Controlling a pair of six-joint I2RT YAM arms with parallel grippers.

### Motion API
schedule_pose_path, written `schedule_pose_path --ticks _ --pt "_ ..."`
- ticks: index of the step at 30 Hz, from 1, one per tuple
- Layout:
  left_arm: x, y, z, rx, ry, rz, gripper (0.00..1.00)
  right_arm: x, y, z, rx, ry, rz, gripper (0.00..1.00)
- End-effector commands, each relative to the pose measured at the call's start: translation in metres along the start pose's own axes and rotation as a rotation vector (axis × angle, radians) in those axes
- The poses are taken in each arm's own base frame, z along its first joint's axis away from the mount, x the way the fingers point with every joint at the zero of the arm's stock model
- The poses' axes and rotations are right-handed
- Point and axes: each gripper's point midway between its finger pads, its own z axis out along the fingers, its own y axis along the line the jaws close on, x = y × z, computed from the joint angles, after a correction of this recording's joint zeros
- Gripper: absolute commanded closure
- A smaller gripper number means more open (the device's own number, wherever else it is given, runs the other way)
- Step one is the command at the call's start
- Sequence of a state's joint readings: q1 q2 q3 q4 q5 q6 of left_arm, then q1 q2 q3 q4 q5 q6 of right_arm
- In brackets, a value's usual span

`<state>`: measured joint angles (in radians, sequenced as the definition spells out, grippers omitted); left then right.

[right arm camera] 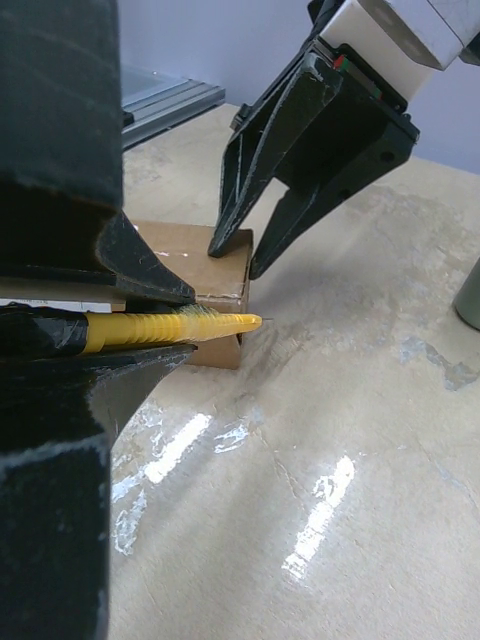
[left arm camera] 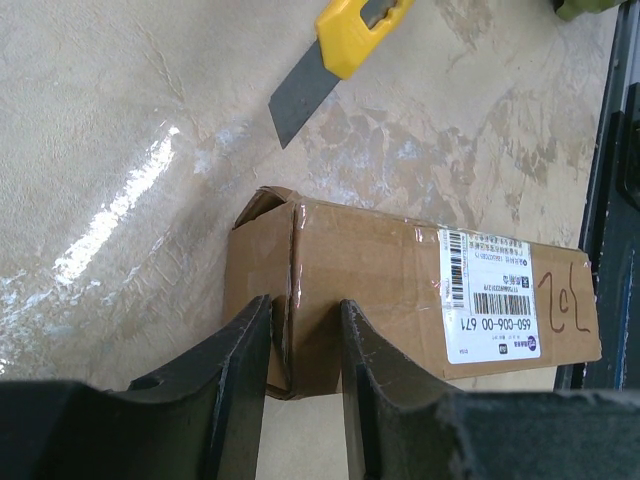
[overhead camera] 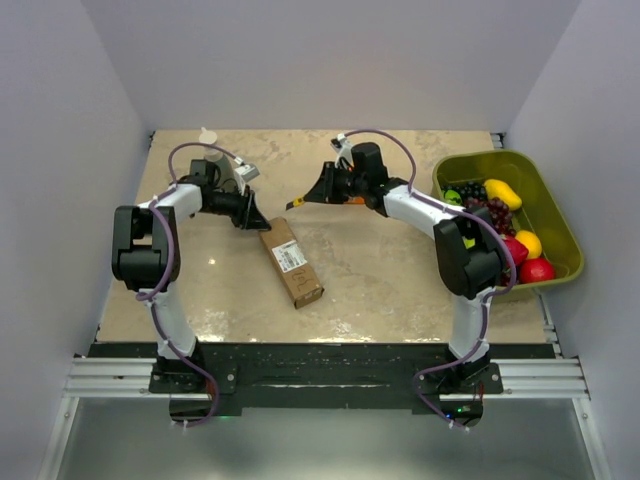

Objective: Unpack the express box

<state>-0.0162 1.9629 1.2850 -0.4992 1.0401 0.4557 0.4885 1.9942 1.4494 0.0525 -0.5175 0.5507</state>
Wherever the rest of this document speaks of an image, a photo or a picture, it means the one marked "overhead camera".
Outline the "yellow utility knife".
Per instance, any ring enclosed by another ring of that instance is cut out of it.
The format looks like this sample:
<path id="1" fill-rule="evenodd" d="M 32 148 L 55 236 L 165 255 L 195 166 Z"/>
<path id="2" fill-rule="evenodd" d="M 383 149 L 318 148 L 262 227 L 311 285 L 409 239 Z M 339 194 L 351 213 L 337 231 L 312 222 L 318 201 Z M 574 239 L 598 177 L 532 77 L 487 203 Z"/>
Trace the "yellow utility knife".
<path id="1" fill-rule="evenodd" d="M 286 204 L 286 206 L 285 206 L 285 210 L 289 211 L 291 209 L 300 207 L 300 206 L 302 206 L 304 204 L 305 204 L 305 199 L 303 197 L 298 197 L 298 198 L 295 198 L 295 199 L 291 200 L 290 202 L 288 202 Z"/>

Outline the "brown cardboard express box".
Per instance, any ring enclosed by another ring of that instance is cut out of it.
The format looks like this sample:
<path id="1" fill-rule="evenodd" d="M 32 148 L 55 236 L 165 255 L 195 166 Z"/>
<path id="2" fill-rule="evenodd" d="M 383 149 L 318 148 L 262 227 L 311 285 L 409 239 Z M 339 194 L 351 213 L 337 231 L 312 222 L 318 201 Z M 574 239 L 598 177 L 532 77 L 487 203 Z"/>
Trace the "brown cardboard express box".
<path id="1" fill-rule="evenodd" d="M 270 226 L 270 230 L 260 233 L 260 239 L 293 306 L 300 309 L 319 300 L 324 287 L 289 223 L 276 217 Z"/>

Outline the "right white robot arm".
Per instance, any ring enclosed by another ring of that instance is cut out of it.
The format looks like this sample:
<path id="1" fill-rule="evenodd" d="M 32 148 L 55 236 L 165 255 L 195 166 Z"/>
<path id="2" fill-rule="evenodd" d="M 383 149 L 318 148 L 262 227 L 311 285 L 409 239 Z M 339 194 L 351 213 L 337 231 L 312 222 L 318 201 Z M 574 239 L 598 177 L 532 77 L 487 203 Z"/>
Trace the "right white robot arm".
<path id="1" fill-rule="evenodd" d="M 336 160 L 323 164 L 302 203 L 341 205 L 357 197 L 383 217 L 402 221 L 434 240 L 440 278 L 452 294 L 454 321 L 448 343 L 450 361 L 426 373 L 445 370 L 448 386 L 469 392 L 489 363 L 489 309 L 496 283 L 510 259 L 485 208 L 455 207 L 389 175 L 380 147 L 356 145 L 343 135 L 332 140 Z"/>

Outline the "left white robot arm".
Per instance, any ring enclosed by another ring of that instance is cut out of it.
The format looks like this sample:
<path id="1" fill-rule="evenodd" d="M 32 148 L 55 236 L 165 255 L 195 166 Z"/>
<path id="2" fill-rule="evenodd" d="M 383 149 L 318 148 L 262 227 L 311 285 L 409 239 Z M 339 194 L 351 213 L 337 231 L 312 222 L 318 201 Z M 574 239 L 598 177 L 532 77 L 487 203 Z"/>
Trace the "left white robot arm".
<path id="1" fill-rule="evenodd" d="M 117 207 L 113 221 L 112 273 L 145 305 L 158 336 L 159 370 L 171 373 L 185 392 L 200 390 L 207 380 L 199 340 L 176 286 L 178 226 L 199 213 L 227 217 L 240 230 L 271 229 L 240 171 L 224 183 L 218 164 L 205 159 L 192 161 L 187 175 L 151 200 Z"/>

